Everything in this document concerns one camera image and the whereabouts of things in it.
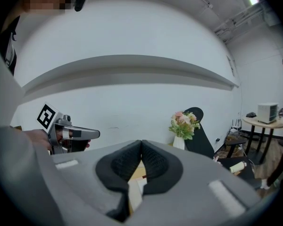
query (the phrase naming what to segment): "floor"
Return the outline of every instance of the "floor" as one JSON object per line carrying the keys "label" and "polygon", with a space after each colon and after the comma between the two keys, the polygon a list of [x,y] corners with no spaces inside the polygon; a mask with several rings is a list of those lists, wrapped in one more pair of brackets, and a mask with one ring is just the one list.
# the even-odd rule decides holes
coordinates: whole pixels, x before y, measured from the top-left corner
{"label": "floor", "polygon": [[[262,143],[260,151],[264,151],[265,148],[265,143]],[[251,148],[257,148],[258,146],[258,141],[252,141],[251,143]],[[266,161],[262,165],[256,165],[255,166],[255,178],[267,178],[277,167],[281,155],[283,153],[283,147],[278,144],[277,139],[272,139],[268,152],[266,154]],[[243,152],[241,150],[235,149],[232,157],[236,156],[243,156]],[[265,189],[259,189],[257,190],[257,193],[263,198],[270,194],[271,192],[275,191],[276,188],[274,185],[270,187],[269,190]]]}

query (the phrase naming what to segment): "black cushioned pad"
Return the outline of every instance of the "black cushioned pad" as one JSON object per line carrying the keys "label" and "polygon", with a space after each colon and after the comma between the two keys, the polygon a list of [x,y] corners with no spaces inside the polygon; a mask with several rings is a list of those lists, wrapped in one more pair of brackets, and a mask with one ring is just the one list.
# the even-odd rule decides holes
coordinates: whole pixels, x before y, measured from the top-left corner
{"label": "black cushioned pad", "polygon": [[180,180],[183,165],[176,156],[146,140],[142,141],[141,152],[148,182],[143,195],[165,193]]}
{"label": "black cushioned pad", "polygon": [[102,157],[95,167],[97,176],[107,189],[122,193],[119,207],[107,214],[107,216],[121,222],[125,221],[130,215],[128,207],[129,185],[127,182],[141,161],[141,143],[141,141],[135,141]]}

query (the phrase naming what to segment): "chair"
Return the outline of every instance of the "chair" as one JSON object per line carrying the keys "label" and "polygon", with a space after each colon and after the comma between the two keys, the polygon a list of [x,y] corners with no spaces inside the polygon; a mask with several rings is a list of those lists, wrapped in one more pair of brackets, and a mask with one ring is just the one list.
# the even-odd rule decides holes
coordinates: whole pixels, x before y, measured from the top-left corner
{"label": "chair", "polygon": [[[196,116],[199,122],[201,122],[203,118],[203,111],[198,107],[192,107],[190,109],[185,110],[184,112],[185,113],[192,112]],[[193,140],[185,140],[184,143],[185,143],[186,150],[190,152],[198,153],[198,154],[201,154],[201,155],[204,155],[204,156],[207,156],[213,159],[214,154],[215,154],[214,149],[211,143],[209,142],[204,132],[203,126],[201,124],[200,124],[200,129],[196,129],[194,131]],[[246,162],[247,166],[245,167],[244,170],[241,171],[238,177],[247,181],[250,185],[253,186],[253,188],[258,189],[261,187],[261,179],[255,178],[254,173],[251,169],[249,159],[245,156],[231,158],[236,145],[244,144],[244,143],[246,143],[246,140],[235,140],[227,144],[228,146],[231,147],[229,154],[227,155],[227,158],[222,158],[222,159],[219,159],[218,161],[222,164],[222,166],[224,166],[227,169],[229,169],[231,166],[241,161]]]}

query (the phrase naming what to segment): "wooden table top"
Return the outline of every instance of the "wooden table top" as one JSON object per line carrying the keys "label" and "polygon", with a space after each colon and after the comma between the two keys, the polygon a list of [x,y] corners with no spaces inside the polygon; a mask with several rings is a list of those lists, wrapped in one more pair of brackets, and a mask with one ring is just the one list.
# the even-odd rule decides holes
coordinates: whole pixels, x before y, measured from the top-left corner
{"label": "wooden table top", "polygon": [[253,125],[253,126],[259,126],[259,127],[264,127],[264,128],[268,128],[268,129],[279,129],[279,128],[283,128],[283,117],[277,117],[277,120],[275,120],[274,122],[270,123],[270,124],[265,124],[263,122],[259,122],[257,117],[243,117],[243,121]]}

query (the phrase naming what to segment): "white strip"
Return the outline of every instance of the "white strip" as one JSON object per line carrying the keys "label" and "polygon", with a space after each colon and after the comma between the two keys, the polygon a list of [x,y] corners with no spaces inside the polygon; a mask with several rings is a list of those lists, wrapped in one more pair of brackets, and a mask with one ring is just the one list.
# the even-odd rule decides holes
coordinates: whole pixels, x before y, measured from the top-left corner
{"label": "white strip", "polygon": [[147,178],[143,178],[141,180],[136,180],[138,187],[140,188],[141,194],[143,194],[143,187],[147,184]]}
{"label": "white strip", "polygon": [[79,162],[77,160],[72,160],[72,161],[67,161],[67,162],[56,164],[56,168],[57,169],[64,169],[64,168],[69,168],[69,167],[75,166],[77,164],[79,164]]}
{"label": "white strip", "polygon": [[136,179],[129,180],[129,202],[132,210],[135,211],[142,203],[142,194],[139,189],[139,185]]}
{"label": "white strip", "polygon": [[212,190],[213,194],[223,205],[225,211],[231,218],[238,217],[246,211],[245,207],[238,202],[238,200],[219,180],[211,182],[208,187]]}
{"label": "white strip", "polygon": [[63,130],[62,130],[62,137],[63,138],[69,138],[69,129],[65,129],[63,127]]}

